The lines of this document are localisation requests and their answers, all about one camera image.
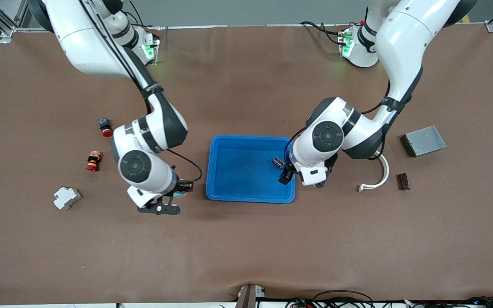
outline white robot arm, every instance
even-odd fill
[[[193,189],[156,154],[178,146],[187,135],[186,121],[153,79],[145,63],[153,59],[151,33],[133,28],[121,12],[122,0],[37,0],[67,58],[75,68],[96,76],[131,78],[153,110],[115,129],[112,152],[127,193],[140,212],[180,214],[162,197]]]
[[[364,26],[355,28],[354,39],[344,46],[347,50],[342,49],[342,53],[346,51],[348,60],[358,66],[371,66],[379,59],[389,76],[388,92],[373,119],[340,98],[324,99],[307,119],[305,131],[286,149],[288,167],[281,175],[281,183],[289,183],[293,173],[297,173],[304,185],[322,187],[341,148],[353,159],[375,154],[411,99],[423,72],[422,58],[427,45],[451,18],[459,2],[368,1],[367,20]],[[366,43],[370,33],[375,37],[372,44]]]

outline brown table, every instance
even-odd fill
[[[155,78],[186,118],[176,150],[207,167],[217,134],[290,136],[323,98],[360,110],[385,93],[381,65],[340,61],[323,33],[234,27],[160,33]],[[342,154],[322,190],[297,185],[292,204],[210,201],[205,178],[180,216],[140,214],[110,140],[142,115],[133,83],[86,76],[51,33],[15,33],[0,47],[0,304],[231,300],[246,283],[268,297],[352,289],[382,299],[493,296],[493,34],[442,30],[413,100],[389,133],[391,177]],[[435,125],[448,148],[408,158],[406,132]],[[91,150],[106,154],[85,170]],[[168,154],[182,177],[195,169]],[[399,191],[393,175],[409,174]],[[53,205],[62,185],[84,195]]]

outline white electrical component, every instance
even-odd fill
[[[53,203],[58,209],[68,210],[72,204],[81,199],[81,194],[76,189],[61,187],[54,193],[54,197],[56,200]]]

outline blue tray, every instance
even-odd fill
[[[282,157],[289,138],[217,135],[211,142],[207,196],[218,201],[290,203],[296,195],[294,178],[279,183],[281,170],[272,160]]]

